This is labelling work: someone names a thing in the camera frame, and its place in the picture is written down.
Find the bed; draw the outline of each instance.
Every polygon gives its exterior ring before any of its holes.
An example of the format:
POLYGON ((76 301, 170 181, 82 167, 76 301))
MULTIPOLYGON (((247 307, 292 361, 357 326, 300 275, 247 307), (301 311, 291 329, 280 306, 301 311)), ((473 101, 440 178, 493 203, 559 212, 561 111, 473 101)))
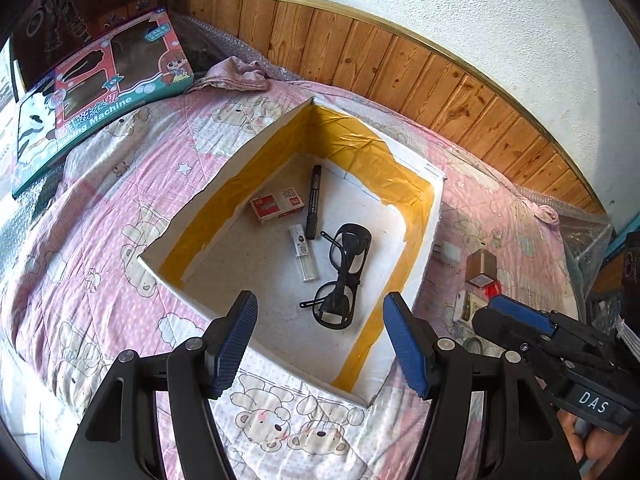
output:
MULTIPOLYGON (((208 323, 159 285, 137 256, 240 146, 312 96, 398 140, 446 175, 436 243, 453 261, 430 259, 416 316, 461 343, 473 336, 452 322, 452 312, 466 256, 482 247, 498 258, 505 294, 576 316, 557 218, 524 199, 500 173, 351 92, 278 80, 256 91, 251 74, 248 90, 229 86, 242 72, 251 69, 226 60, 198 89, 145 105, 72 150, 50 207, 20 248, 0 306, 0 415, 44 478, 58 478, 76 424, 121 350, 167 352, 201 335, 208 323)), ((487 342, 482 351, 499 353, 487 342)), ((481 397, 472 401, 461 479, 474 470, 481 397)), ((158 407, 167 476, 179 479, 166 396, 159 396, 158 407)), ((428 403, 407 388, 397 364, 363 409, 249 349, 233 386, 212 410, 239 479, 324 479, 338 472, 352 480, 402 479, 428 403), (268 406, 255 401, 256 391, 268 397, 268 406), (275 437, 247 426, 260 409, 286 420, 275 437), (322 454, 307 445, 318 423, 333 438, 322 454)))

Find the blue gripper pad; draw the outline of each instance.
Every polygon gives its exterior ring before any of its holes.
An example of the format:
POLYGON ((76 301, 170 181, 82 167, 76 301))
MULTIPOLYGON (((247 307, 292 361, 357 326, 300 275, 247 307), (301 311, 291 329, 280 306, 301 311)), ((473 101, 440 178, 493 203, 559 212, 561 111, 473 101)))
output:
POLYGON ((421 399, 425 399, 429 393, 429 381, 425 373, 424 356, 390 294, 385 297, 382 304, 382 319, 407 385, 415 390, 421 399))
POLYGON ((554 328, 547 316, 507 296, 500 295, 491 298, 488 306, 498 310, 505 316, 509 316, 520 323, 527 324, 539 330, 549 337, 554 334, 554 328))
POLYGON ((211 385, 216 396, 222 395, 222 392, 233 384, 257 319, 258 300, 255 294, 249 292, 243 298, 240 313, 218 352, 216 376, 211 385))

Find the white star print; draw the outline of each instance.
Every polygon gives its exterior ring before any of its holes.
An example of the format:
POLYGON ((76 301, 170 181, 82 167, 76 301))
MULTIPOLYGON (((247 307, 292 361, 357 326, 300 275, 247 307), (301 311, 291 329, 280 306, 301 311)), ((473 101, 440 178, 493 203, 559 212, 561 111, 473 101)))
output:
POLYGON ((189 166, 188 162, 185 162, 183 164, 178 164, 178 169, 175 170, 176 173, 181 173, 183 175, 186 175, 187 173, 189 173, 193 168, 191 166, 189 166))

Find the small gold box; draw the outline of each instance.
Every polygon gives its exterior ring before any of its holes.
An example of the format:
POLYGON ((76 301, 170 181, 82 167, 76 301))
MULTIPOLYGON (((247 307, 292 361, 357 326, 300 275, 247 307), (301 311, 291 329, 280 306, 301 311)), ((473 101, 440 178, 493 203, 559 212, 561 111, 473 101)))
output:
POLYGON ((487 249, 478 249, 466 258, 465 279, 479 288, 489 285, 498 278, 498 262, 487 249))

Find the red and white box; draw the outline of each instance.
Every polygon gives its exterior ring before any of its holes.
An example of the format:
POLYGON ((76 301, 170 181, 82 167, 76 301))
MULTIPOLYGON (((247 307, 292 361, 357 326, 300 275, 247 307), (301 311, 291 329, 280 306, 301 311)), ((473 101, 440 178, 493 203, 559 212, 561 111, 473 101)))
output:
POLYGON ((252 198, 250 202, 260 225, 274 218, 281 218, 300 211, 305 206, 293 187, 287 187, 278 193, 257 196, 252 198))

